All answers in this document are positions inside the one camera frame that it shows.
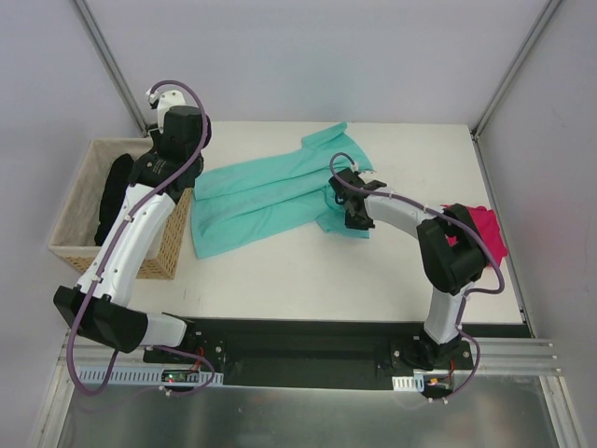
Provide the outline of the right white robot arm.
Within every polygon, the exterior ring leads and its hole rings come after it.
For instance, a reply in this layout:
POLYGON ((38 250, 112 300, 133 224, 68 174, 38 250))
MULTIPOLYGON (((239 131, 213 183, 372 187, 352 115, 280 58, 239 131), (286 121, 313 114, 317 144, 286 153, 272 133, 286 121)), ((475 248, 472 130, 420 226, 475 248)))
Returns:
POLYGON ((459 326, 465 294, 489 264, 476 241, 479 231, 468 210, 457 203, 441 212, 425 212, 392 199, 384 183, 366 183, 349 168, 333 175, 329 185, 336 204, 344 210, 346 228, 368 231, 382 222, 418 242, 432 298, 419 338, 401 347, 399 358, 414 369, 441 368, 455 357, 462 340, 459 326))

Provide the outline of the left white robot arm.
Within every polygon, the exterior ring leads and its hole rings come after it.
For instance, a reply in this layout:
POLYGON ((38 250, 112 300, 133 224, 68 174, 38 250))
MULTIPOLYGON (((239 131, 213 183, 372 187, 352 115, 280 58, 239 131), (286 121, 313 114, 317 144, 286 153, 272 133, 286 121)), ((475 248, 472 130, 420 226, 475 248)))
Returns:
POLYGON ((129 308, 132 287, 156 235, 186 189, 201 174, 201 149, 211 122, 196 106, 166 111, 152 148, 132 166, 118 217, 99 254, 74 287, 58 287, 53 303, 74 334, 122 353, 163 345, 175 362, 195 357, 196 339, 187 322, 129 308))

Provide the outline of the teal t-shirt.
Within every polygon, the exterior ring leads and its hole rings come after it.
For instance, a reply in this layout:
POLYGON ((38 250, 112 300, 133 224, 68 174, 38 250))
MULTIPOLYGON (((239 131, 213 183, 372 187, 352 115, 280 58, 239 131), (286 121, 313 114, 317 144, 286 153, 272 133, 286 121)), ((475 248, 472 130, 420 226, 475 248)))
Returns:
POLYGON ((240 162, 201 174, 195 181, 190 211, 195 253, 207 259, 275 234, 315 222, 325 233, 350 238, 369 237, 349 230, 344 210, 329 185, 329 163, 341 171, 355 162, 371 171, 363 149, 345 131, 345 123, 301 139, 290 153, 240 162))

